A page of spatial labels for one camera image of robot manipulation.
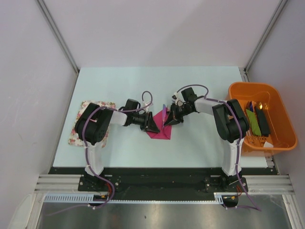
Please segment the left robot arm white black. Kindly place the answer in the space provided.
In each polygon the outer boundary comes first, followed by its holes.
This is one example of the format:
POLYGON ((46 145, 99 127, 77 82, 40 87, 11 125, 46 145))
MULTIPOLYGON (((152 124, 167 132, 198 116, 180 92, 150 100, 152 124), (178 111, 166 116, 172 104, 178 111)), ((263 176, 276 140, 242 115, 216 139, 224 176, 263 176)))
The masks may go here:
POLYGON ((99 191, 105 186, 105 178, 100 176, 104 166, 97 159, 96 147, 100 146, 106 137, 109 125, 130 126, 131 124, 138 125, 144 132, 160 132, 152 112, 145 111, 140 103, 133 99, 128 99, 125 106, 119 110, 89 103, 76 122, 74 130, 85 147, 85 171, 91 175, 88 184, 94 190, 99 191))

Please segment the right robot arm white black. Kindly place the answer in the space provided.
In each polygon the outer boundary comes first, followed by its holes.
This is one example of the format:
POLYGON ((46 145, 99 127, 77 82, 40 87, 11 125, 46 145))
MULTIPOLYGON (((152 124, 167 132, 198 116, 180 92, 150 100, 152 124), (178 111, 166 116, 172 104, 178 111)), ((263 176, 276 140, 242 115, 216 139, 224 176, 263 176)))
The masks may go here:
POLYGON ((184 117, 192 113, 205 113, 214 117, 217 133, 223 140, 224 159, 220 187, 232 191, 241 180, 240 157, 246 132, 250 125, 236 99, 217 100, 207 95, 197 96, 192 84, 182 87, 172 96, 173 102, 164 126, 184 122, 184 117))

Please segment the black fork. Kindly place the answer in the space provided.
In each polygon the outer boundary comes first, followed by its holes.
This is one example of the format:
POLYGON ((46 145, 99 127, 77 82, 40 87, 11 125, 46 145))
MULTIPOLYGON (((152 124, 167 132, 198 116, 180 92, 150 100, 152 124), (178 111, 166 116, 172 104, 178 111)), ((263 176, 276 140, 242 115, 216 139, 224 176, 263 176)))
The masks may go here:
POLYGON ((167 106, 166 106, 166 112, 167 112, 167 113, 170 113, 170 110, 171 110, 171 106, 170 106, 170 105, 167 105, 167 106))

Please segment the pink paper napkin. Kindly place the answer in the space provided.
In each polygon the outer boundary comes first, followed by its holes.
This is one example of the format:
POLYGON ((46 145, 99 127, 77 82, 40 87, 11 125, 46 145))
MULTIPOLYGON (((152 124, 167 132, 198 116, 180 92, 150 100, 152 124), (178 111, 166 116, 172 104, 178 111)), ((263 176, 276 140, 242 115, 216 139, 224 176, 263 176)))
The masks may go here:
POLYGON ((153 116, 153 119, 159 128, 159 133, 147 132, 151 139, 170 140, 172 135, 172 126, 163 126, 163 112, 160 111, 153 116))

